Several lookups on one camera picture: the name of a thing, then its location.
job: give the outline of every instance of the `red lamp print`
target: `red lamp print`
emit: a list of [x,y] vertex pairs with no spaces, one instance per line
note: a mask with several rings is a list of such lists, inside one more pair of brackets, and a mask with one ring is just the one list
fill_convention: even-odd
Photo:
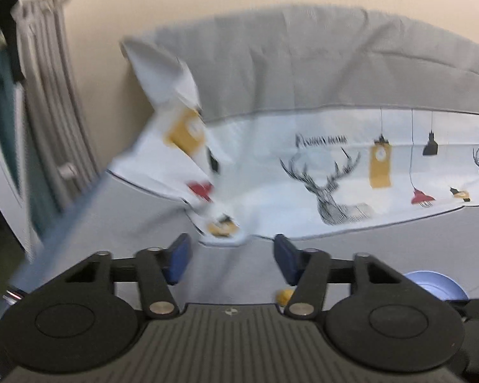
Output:
[[190,190],[192,190],[192,192],[194,192],[195,195],[204,199],[208,203],[211,202],[209,194],[213,189],[213,185],[209,181],[202,184],[196,181],[192,181],[191,183],[187,183],[187,186]]
[[433,201],[435,201],[434,197],[424,194],[415,187],[413,188],[412,204],[420,204],[422,207],[431,207],[433,205],[431,202]]

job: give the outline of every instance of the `black circular joint cover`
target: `black circular joint cover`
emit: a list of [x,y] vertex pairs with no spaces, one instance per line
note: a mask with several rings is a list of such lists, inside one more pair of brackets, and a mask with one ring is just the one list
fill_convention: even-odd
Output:
[[391,286],[373,286],[334,305],[325,333],[346,356],[373,369],[417,373],[442,366],[463,343],[461,317],[425,291]]
[[133,308],[90,283],[36,291],[0,320],[0,343],[11,360],[44,373],[100,366],[122,354],[138,329]]

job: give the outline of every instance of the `blue plate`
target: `blue plate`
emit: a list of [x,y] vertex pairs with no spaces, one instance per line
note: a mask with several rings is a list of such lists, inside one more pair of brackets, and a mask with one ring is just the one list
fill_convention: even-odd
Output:
[[405,276],[442,301],[468,299],[461,286],[448,276],[433,271],[414,271]]

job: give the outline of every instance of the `beige wall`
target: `beige wall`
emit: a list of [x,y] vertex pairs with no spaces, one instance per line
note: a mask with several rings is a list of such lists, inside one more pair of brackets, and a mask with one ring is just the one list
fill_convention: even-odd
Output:
[[451,30],[479,43],[479,0],[73,0],[66,26],[88,127],[105,167],[152,113],[119,41],[156,25],[279,3],[356,5]]

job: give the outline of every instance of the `ribbed gray panel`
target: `ribbed gray panel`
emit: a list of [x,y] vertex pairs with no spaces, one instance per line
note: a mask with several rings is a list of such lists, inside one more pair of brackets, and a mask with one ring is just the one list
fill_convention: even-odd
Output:
[[[227,312],[235,309],[233,315]],[[190,305],[153,321],[123,357],[85,373],[49,376],[15,369],[4,383],[454,383],[447,369],[395,376],[364,370],[325,343],[315,324],[274,305]]]

